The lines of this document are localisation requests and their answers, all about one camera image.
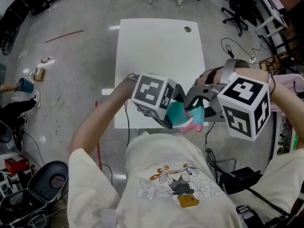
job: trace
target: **white cube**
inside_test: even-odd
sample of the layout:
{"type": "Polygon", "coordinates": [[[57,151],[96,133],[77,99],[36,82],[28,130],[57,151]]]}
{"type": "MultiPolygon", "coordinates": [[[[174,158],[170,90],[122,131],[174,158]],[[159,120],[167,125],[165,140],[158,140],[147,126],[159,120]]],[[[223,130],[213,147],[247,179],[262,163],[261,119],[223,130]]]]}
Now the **white cube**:
{"type": "Polygon", "coordinates": [[[268,84],[236,73],[229,79],[230,83],[218,94],[229,133],[254,141],[270,117],[268,84]]]}
{"type": "Polygon", "coordinates": [[[166,77],[142,74],[138,78],[131,100],[140,112],[163,120],[175,86],[176,82],[166,77]]]}

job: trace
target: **white power adapter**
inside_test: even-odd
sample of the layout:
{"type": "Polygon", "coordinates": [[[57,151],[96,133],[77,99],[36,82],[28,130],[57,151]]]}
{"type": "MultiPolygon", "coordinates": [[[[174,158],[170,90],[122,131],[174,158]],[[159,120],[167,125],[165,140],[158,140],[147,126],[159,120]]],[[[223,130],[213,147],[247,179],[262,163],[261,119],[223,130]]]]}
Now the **white power adapter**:
{"type": "Polygon", "coordinates": [[[254,63],[256,60],[257,60],[257,57],[252,56],[252,57],[249,59],[249,63],[254,63]]]}

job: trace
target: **table top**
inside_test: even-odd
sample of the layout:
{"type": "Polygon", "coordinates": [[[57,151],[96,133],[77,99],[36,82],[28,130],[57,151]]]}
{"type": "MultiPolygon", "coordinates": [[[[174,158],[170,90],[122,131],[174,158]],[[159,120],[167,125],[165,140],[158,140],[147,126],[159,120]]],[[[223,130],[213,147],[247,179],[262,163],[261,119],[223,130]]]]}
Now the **table top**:
{"type": "MultiPolygon", "coordinates": [[[[172,19],[121,20],[115,87],[130,73],[154,73],[176,81],[187,93],[204,71],[197,23],[172,19]],[[191,32],[186,32],[185,27],[189,27],[191,32]]],[[[130,100],[128,115],[130,128],[162,128],[151,117],[138,112],[130,100]]],[[[115,115],[114,122],[115,128],[128,128],[124,107],[115,115]]]]}
{"type": "Polygon", "coordinates": [[[271,0],[262,0],[262,1],[264,2],[266,7],[268,8],[268,10],[270,11],[271,15],[274,16],[276,21],[278,21],[281,25],[283,25],[285,28],[287,28],[287,25],[286,25],[284,19],[281,17],[280,12],[277,10],[277,8],[275,6],[273,6],[270,3],[271,0]]]}

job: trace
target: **red box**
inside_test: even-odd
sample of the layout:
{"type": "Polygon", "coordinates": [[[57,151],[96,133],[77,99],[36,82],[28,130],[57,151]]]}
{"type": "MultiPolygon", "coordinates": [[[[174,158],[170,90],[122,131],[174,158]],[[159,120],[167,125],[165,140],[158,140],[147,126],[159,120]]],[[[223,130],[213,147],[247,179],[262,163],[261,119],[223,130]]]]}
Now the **red box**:
{"type": "Polygon", "coordinates": [[[11,157],[4,160],[5,168],[12,174],[15,175],[19,171],[26,171],[29,169],[29,161],[22,157],[22,156],[16,156],[11,157]]]}

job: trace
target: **cartoon character print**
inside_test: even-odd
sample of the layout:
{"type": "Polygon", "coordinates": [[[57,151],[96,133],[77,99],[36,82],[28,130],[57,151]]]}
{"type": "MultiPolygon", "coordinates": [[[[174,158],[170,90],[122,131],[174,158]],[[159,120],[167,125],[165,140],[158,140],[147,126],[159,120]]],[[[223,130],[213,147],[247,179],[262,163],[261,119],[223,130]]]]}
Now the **cartoon character print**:
{"type": "Polygon", "coordinates": [[[163,169],[157,170],[158,174],[150,177],[150,182],[159,181],[160,184],[168,183],[168,187],[164,186],[157,189],[151,183],[140,181],[142,185],[137,191],[137,196],[144,199],[152,200],[157,198],[172,197],[174,201],[179,201],[183,208],[198,205],[200,199],[211,198],[211,188],[218,189],[213,195],[219,196],[224,194],[220,187],[214,182],[207,180],[200,180],[197,185],[191,180],[196,177],[199,171],[192,164],[184,164],[183,168],[170,171],[169,166],[165,165],[163,169]],[[170,177],[172,174],[181,173],[178,180],[170,177]]]}

